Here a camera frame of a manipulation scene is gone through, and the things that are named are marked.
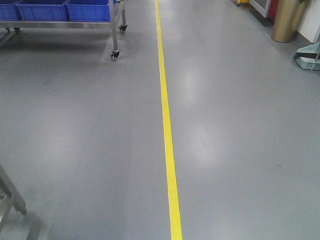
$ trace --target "plastic crate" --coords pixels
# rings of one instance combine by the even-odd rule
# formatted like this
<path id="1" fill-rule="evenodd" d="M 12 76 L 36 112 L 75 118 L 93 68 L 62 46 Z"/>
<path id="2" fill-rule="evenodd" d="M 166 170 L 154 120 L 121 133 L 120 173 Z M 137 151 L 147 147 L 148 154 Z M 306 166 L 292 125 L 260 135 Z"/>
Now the plastic crate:
<path id="1" fill-rule="evenodd" d="M 66 0 L 21 0 L 16 4 L 25 21 L 67 21 Z"/>
<path id="2" fill-rule="evenodd" d="M 70 0 L 66 4 L 70 21 L 110 22 L 108 0 Z"/>
<path id="3" fill-rule="evenodd" d="M 0 21 L 17 21 L 21 19 L 16 7 L 19 0 L 0 0 Z"/>

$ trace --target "stainless steel cart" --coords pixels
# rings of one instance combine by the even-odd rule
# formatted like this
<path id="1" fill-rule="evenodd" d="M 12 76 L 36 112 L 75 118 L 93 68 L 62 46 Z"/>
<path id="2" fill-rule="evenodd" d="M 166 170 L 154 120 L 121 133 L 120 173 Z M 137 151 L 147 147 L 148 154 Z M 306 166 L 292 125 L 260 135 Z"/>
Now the stainless steel cart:
<path id="1" fill-rule="evenodd" d="M 27 214 L 26 203 L 19 194 L 15 185 L 12 183 L 4 169 L 0 165 L 0 232 L 4 227 L 6 219 L 12 207 Z"/>
<path id="2" fill-rule="evenodd" d="M 88 22 L 88 21 L 0 21 L 0 28 L 11 29 L 18 32 L 20 28 L 47 28 L 47 29 L 108 29 L 112 30 L 113 51 L 110 56 L 112 60 L 117 60 L 121 49 L 118 46 L 117 25 L 122 16 L 120 32 L 124 34 L 127 29 L 125 0 L 117 0 L 115 5 L 109 4 L 110 22 Z"/>

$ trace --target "stainless steel rack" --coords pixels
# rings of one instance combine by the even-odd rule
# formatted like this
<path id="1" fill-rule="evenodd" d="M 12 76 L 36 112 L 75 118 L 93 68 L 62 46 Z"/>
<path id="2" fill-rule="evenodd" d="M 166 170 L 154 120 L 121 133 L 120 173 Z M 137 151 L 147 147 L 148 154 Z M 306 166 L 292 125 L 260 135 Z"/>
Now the stainless steel rack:
<path id="1" fill-rule="evenodd" d="M 23 215 L 27 214 L 25 201 L 0 165 L 0 232 L 12 207 Z"/>
<path id="2" fill-rule="evenodd" d="M 0 28 L 6 28 L 8 32 L 11 29 L 18 32 L 20 28 L 47 28 L 47 29 L 109 29 L 112 30 L 113 51 L 110 56 L 112 60 L 117 60 L 121 49 L 118 45 L 117 26 L 122 16 L 122 24 L 119 29 L 122 34 L 126 32 L 126 12 L 125 0 L 117 0 L 110 7 L 110 22 L 90 22 L 90 21 L 0 21 Z"/>

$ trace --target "caster wheel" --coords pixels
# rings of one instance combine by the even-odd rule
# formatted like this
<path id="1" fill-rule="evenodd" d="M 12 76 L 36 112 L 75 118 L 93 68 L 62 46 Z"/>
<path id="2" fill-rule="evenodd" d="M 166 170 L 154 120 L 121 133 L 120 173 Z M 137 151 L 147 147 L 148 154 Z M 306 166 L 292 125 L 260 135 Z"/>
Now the caster wheel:
<path id="1" fill-rule="evenodd" d="M 120 33 L 124 34 L 126 32 L 127 27 L 128 27 L 128 25 L 126 25 L 126 26 L 121 25 L 119 27 L 120 28 Z"/>
<path id="2" fill-rule="evenodd" d="M 22 209 L 22 210 L 21 210 L 21 214 L 22 214 L 23 216 L 27 215 L 27 210 L 26 210 L 26 209 Z"/>
<path id="3" fill-rule="evenodd" d="M 113 61 L 117 60 L 119 57 L 120 51 L 113 51 L 110 56 Z"/>
<path id="4" fill-rule="evenodd" d="M 111 55 L 111 58 L 112 58 L 113 61 L 116 61 L 116 60 L 118 59 L 118 58 L 117 58 L 115 55 L 113 55 L 113 54 Z"/>

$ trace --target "red object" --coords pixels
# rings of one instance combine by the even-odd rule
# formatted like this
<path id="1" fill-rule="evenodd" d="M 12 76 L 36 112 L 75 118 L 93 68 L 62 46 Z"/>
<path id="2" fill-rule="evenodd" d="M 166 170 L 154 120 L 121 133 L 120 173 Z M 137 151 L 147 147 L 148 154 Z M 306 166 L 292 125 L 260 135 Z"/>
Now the red object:
<path id="1" fill-rule="evenodd" d="M 271 0 L 269 12 L 268 12 L 268 18 L 275 18 L 277 14 L 279 0 Z"/>

